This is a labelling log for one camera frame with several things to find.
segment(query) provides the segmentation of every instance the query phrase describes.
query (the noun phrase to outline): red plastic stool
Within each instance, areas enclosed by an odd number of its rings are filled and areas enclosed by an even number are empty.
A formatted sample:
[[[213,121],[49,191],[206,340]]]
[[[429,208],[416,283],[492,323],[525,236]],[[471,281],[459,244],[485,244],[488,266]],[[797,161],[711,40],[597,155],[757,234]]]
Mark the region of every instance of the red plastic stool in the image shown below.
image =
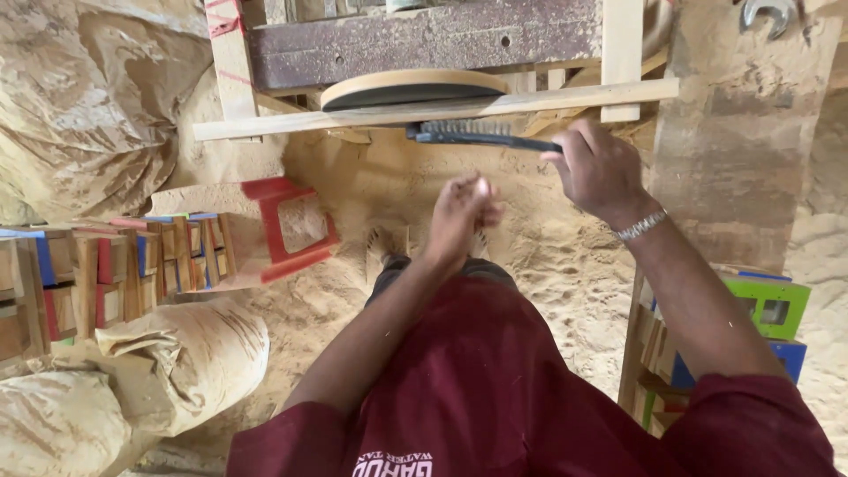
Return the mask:
[[[260,274],[262,283],[273,282],[291,273],[299,272],[319,261],[330,258],[330,247],[338,244],[336,226],[330,214],[326,214],[326,237],[290,254],[282,242],[282,230],[277,208],[281,202],[317,195],[313,188],[299,188],[285,177],[271,177],[255,181],[242,182],[242,192],[248,199],[259,203],[262,224],[265,226],[265,238],[271,255],[271,266]]]

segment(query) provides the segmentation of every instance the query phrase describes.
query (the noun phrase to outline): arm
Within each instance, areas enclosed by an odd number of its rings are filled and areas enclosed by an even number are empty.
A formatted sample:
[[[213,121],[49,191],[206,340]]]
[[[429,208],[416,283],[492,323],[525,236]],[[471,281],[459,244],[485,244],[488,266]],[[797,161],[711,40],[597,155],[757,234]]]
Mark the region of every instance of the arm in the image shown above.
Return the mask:
[[[542,159],[557,167],[566,196],[613,230],[661,210],[642,187],[639,152],[630,144],[587,121],[575,121],[555,142],[564,155]],[[670,220],[626,244],[696,379],[707,373],[786,376],[742,306]]]
[[[283,409],[319,402],[347,417],[359,407],[438,287],[462,268],[475,226],[499,223],[503,211],[496,199],[479,174],[448,182],[424,252],[318,356]]]

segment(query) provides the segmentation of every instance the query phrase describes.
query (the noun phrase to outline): brush bristles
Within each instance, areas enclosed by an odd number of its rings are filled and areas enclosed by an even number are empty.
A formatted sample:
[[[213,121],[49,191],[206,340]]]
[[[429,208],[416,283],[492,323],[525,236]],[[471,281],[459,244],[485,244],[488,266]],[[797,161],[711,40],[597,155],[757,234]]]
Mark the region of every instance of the brush bristles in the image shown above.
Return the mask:
[[[421,132],[510,135],[510,125],[496,121],[439,120],[421,123]]]

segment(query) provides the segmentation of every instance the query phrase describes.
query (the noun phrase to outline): brush handle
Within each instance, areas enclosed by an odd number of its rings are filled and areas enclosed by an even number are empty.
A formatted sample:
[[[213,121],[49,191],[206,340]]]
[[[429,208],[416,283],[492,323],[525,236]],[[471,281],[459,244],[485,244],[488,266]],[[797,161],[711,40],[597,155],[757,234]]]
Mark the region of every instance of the brush handle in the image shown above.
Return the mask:
[[[505,146],[511,149],[530,151],[553,151],[562,154],[559,144],[525,139],[524,137],[502,136],[500,134],[476,134],[470,132],[419,132],[415,135],[418,143],[424,144],[478,144],[481,146]]]

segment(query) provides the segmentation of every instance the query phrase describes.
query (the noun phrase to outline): bare foot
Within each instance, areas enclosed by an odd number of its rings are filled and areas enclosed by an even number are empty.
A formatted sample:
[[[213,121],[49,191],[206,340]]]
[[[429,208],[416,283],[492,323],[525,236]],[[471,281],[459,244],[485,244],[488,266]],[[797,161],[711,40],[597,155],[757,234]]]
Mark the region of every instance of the bare foot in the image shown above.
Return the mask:
[[[478,230],[474,233],[471,242],[471,252],[468,253],[468,256],[488,260],[488,237],[483,230]]]
[[[384,267],[386,266],[388,257],[393,254],[404,253],[392,240],[392,234],[380,226],[376,226],[370,230],[365,247],[368,253],[377,258]]]

